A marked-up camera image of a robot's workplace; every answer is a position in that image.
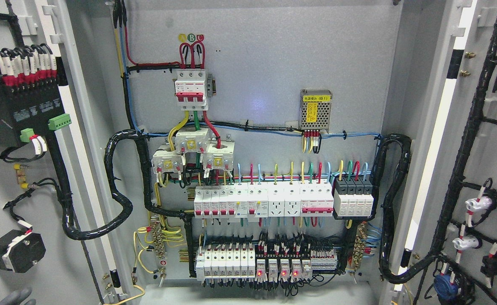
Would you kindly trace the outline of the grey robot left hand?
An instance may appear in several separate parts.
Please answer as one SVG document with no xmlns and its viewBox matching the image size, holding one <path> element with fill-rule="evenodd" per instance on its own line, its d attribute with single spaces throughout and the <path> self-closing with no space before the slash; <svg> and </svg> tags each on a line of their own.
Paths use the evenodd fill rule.
<svg viewBox="0 0 497 305">
<path fill-rule="evenodd" d="M 0 301 L 0 305 L 36 305 L 36 299 L 28 299 L 33 289 L 27 286 L 20 290 L 14 290 Z"/>
</svg>

